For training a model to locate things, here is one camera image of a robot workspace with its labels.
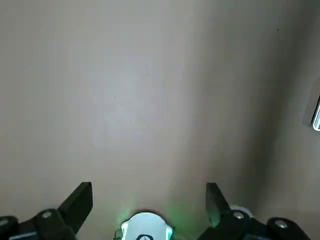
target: green light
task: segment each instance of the green light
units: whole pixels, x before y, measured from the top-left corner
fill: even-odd
[[[170,240],[172,236],[172,228],[167,227],[165,230],[165,240]]]

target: beige wall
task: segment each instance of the beige wall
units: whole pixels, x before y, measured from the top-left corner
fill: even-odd
[[[0,1],[1,214],[27,219],[92,181],[79,239],[151,208],[193,240],[217,182],[319,237],[320,135],[303,123],[316,2]]]

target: screw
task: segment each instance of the screw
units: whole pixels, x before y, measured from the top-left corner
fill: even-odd
[[[0,220],[0,227],[6,225],[8,222],[9,222],[8,219],[2,218],[2,219]]]
[[[50,217],[51,216],[51,212],[49,212],[49,211],[45,211],[43,214],[42,214],[42,217],[44,218],[44,219],[46,219],[46,218],[48,218],[48,217]]]
[[[288,225],[286,224],[286,222],[285,221],[283,221],[283,220],[276,220],[275,222],[274,222],[279,228],[282,228],[282,229],[286,229],[287,227],[288,227]]]
[[[243,219],[245,217],[240,211],[235,211],[233,216],[235,216],[237,219]]]

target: light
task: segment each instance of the light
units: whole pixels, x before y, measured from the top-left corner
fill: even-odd
[[[316,131],[320,131],[320,103],[318,103],[316,112],[312,120],[312,127]]]
[[[172,236],[172,228],[167,227],[165,230],[165,240],[170,240]]]
[[[125,222],[121,225],[121,229],[122,229],[122,239],[121,240],[126,240],[126,234],[127,234],[127,228],[128,228],[128,223]]]

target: white object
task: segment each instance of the white object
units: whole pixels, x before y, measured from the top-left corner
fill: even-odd
[[[158,215],[141,212],[121,225],[122,240],[170,240],[173,228]]]

